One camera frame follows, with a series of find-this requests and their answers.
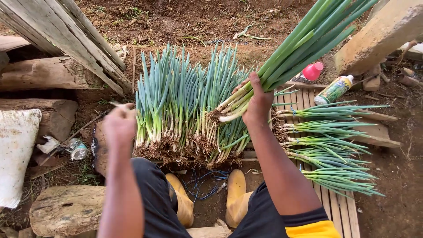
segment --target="red cap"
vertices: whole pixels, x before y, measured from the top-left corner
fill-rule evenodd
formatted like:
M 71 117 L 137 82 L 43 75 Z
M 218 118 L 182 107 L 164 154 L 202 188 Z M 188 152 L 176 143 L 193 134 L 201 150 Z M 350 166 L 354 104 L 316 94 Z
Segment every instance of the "red cap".
M 307 67 L 302 70 L 302 74 L 309 81 L 314 81 L 319 77 L 320 72 L 322 70 L 323 70 L 323 64 L 320 62 L 317 62 L 315 64 L 307 65 Z

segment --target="white sack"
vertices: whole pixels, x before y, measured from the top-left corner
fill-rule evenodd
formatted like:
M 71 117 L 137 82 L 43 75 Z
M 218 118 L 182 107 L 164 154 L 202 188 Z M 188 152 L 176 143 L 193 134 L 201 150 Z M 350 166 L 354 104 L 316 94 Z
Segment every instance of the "white sack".
M 0 111 L 0 207 L 19 204 L 40 121 L 40 109 Z

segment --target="dirt ground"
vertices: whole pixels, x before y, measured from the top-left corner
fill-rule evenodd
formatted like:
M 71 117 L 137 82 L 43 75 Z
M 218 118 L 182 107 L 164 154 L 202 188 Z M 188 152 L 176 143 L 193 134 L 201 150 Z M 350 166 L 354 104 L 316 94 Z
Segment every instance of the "dirt ground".
M 127 45 L 129 54 L 125 63 L 125 75 L 132 79 L 132 59 L 136 50 L 135 80 L 141 71 L 139 54 L 141 52 L 160 49 L 167 42 L 176 45 L 184 44 L 191 54 L 193 62 L 207 63 L 210 48 L 217 42 L 225 44 L 238 43 L 239 63 L 247 67 L 263 63 L 293 30 L 301 18 L 313 4 L 311 0 L 292 1 L 105 1 L 105 0 L 77 0 L 77 4 L 99 30 L 101 35 L 110 44 Z M 365 21 L 362 17 L 356 23 Z M 248 30 L 249 35 L 272 38 L 271 40 L 256 40 L 241 37 L 232 39 L 248 25 L 253 24 Z M 0 28 L 2 35 L 13 35 L 7 28 Z M 201 39 L 207 47 L 195 39 L 181 38 L 194 36 Z M 332 56 L 336 50 L 324 56 L 321 61 L 325 69 L 318 79 L 318 83 L 328 84 L 337 75 L 334 69 Z M 387 68 L 386 73 L 395 79 L 397 71 Z M 21 96 L 8 95 L 8 97 L 33 97 L 72 99 L 79 103 L 74 131 L 107 109 L 112 109 L 106 102 L 117 100 L 120 102 L 133 101 L 132 96 L 119 97 L 112 89 L 104 90 L 54 90 L 25 92 Z M 355 194 L 358 213 L 360 234 L 362 237 L 417 237 L 423 233 L 422 221 L 422 190 L 421 190 L 421 155 L 423 146 L 423 90 L 421 88 L 405 88 L 398 83 L 391 82 L 386 85 L 381 82 L 378 93 L 393 95 L 384 97 L 380 94 L 356 91 L 344 96 L 346 100 L 357 100 L 361 105 L 390 104 L 390 108 L 375 110 L 399 118 L 396 122 L 385 123 L 389 127 L 392 140 L 404 144 L 401 148 L 388 149 L 370 146 L 373 155 L 365 155 L 364 160 L 371 161 L 372 174 L 380 178 L 377 188 L 386 197 L 366 196 Z M 365 94 L 379 98 L 379 101 L 364 98 Z M 90 145 L 94 124 L 81 132 L 85 144 Z M 31 202 L 39 192 L 53 185 L 89 184 L 102 185 L 104 178 L 92 169 L 92 156 L 84 161 L 68 164 L 62 169 L 48 173 L 44 177 L 33 181 L 25 180 L 24 202 L 19 207 L 10 211 L 5 209 L 0 213 L 0 227 L 8 225 L 20 230 L 29 226 L 28 209 Z M 219 168 L 229 171 L 239 167 L 236 164 L 225 165 Z M 251 168 L 260 170 L 257 162 L 243 163 L 240 169 L 246 173 Z M 163 171 L 177 171 L 175 165 L 163 166 Z M 179 175 L 181 180 L 188 183 L 192 179 L 192 168 L 187 169 L 187 174 Z M 205 169 L 195 168 L 198 174 L 205 174 Z M 261 174 L 246 174 L 247 191 L 253 191 L 262 181 Z M 209 189 L 220 187 L 223 180 L 207 180 L 201 191 L 207 193 Z M 201 200 L 196 199 L 194 204 L 193 227 L 212 226 L 216 218 L 225 218 L 226 190 Z

